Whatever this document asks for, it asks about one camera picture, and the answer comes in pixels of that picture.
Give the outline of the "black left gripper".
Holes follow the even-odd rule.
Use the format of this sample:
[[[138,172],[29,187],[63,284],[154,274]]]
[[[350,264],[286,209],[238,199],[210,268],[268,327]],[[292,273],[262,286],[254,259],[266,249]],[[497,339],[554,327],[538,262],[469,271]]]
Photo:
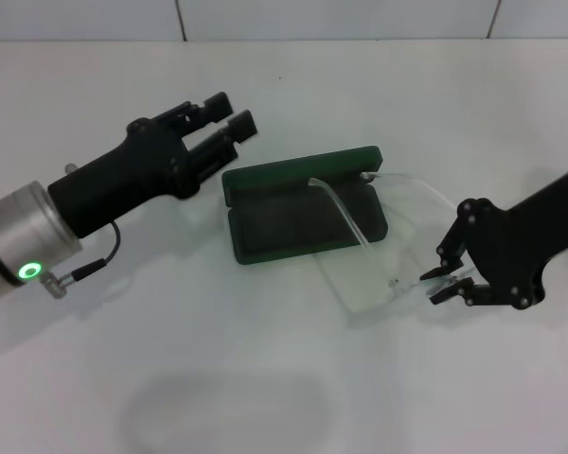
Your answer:
[[[156,122],[138,119],[118,147],[52,183],[49,196],[78,238],[153,198],[188,199],[238,158],[235,145],[255,136],[257,127],[245,110],[189,154],[182,138],[232,113],[227,94],[219,92],[202,105],[186,101],[157,115]]]

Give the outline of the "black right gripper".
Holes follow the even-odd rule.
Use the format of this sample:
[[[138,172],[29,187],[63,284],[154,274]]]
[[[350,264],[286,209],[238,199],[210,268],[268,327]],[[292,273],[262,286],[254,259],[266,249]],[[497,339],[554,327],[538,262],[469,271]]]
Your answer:
[[[568,172],[516,205],[501,209],[488,199],[467,199],[436,248],[439,266],[419,281],[454,282],[429,297],[440,305],[461,297],[466,306],[527,309],[545,298],[542,274],[548,262],[568,250]],[[462,271],[467,251],[487,284],[476,284],[473,269]]]

